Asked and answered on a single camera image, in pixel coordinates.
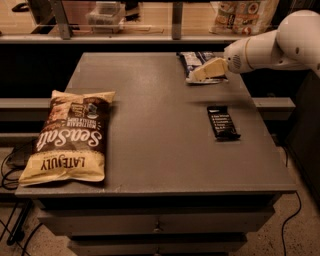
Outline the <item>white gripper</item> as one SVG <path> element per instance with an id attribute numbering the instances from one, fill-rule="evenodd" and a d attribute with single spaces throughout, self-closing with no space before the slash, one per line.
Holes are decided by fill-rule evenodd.
<path id="1" fill-rule="evenodd" d="M 248 60 L 247 48 L 249 39 L 231 43 L 224 49 L 223 58 L 212 58 L 189 74 L 192 82 L 203 82 L 206 79 L 224 76 L 228 68 L 233 73 L 248 73 L 253 70 Z"/>

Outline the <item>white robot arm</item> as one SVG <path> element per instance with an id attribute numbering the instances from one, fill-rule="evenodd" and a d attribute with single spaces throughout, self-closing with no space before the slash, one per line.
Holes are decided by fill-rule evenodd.
<path id="1" fill-rule="evenodd" d="M 248 73 L 257 69 L 312 70 L 320 77 L 320 15 L 299 10 L 282 20 L 277 29 L 237 40 L 189 75 L 192 82 Z"/>

